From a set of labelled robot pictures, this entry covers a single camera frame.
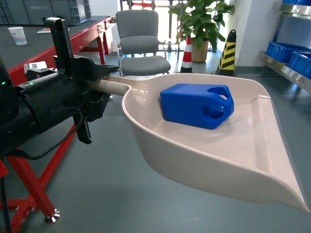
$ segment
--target gray storage bin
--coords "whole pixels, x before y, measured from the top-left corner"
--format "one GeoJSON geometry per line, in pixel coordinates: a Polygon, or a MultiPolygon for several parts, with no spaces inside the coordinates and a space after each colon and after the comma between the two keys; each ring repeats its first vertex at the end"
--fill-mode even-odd
{"type": "Polygon", "coordinates": [[[88,0],[0,0],[8,24],[43,25],[43,18],[61,17],[68,25],[91,18],[88,0]]]}

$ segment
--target chair seat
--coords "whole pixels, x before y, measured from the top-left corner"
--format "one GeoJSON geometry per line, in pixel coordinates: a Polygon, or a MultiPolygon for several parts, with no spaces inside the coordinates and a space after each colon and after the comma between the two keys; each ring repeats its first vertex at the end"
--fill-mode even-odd
{"type": "Polygon", "coordinates": [[[148,76],[166,73],[171,69],[170,63],[162,56],[124,57],[121,61],[125,75],[148,76]]]}

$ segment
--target traffic cone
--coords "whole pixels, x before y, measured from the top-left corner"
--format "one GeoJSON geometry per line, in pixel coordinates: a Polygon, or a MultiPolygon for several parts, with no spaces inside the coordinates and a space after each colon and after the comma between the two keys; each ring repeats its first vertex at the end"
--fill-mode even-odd
{"type": "Polygon", "coordinates": [[[237,41],[237,33],[235,30],[231,30],[225,43],[225,49],[220,58],[216,74],[225,76],[234,76],[236,41],[237,41]]]}
{"type": "Polygon", "coordinates": [[[181,64],[180,73],[192,73],[192,58],[191,58],[192,46],[191,37],[187,37],[187,44],[184,51],[183,62],[181,64]]]}

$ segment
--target chair backrest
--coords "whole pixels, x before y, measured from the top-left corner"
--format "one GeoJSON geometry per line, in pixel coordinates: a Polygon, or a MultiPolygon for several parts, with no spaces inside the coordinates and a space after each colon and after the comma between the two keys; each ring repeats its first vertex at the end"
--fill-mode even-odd
{"type": "Polygon", "coordinates": [[[116,13],[116,21],[124,54],[158,51],[159,16],[156,11],[119,11],[116,13]]]}

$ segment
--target hole in blue block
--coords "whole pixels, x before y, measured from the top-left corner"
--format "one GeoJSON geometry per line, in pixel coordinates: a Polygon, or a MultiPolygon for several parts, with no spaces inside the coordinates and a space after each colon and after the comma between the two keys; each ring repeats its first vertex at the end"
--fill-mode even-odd
{"type": "Polygon", "coordinates": [[[205,104],[201,107],[201,116],[207,122],[210,122],[211,119],[218,119],[223,115],[224,115],[223,106],[209,106],[205,104]]]}
{"type": "Polygon", "coordinates": [[[212,88],[208,89],[207,91],[211,92],[211,93],[215,93],[225,100],[229,98],[229,93],[226,91],[226,89],[224,89],[221,86],[212,87],[212,88]]]}

